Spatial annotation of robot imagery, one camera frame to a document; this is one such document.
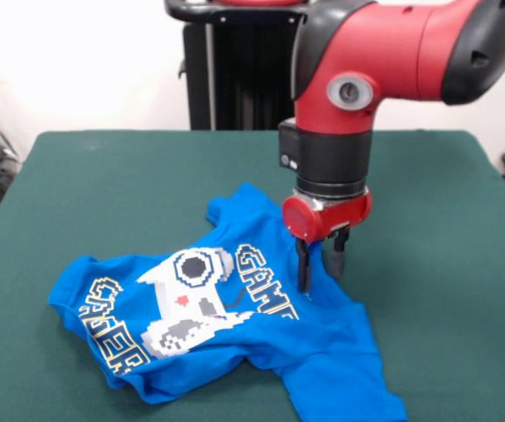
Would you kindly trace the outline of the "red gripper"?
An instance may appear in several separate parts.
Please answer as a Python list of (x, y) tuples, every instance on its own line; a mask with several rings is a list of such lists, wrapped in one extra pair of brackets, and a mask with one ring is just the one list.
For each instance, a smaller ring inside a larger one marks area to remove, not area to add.
[(363, 222), (371, 208), (372, 195), (368, 188), (361, 195), (344, 200), (323, 200), (303, 193), (293, 193), (283, 202), (284, 226), (296, 238), (297, 285), (301, 293), (307, 293), (311, 287), (308, 244), (325, 239), (337, 231), (329, 257), (329, 273), (333, 278), (340, 278), (344, 272), (349, 228)]

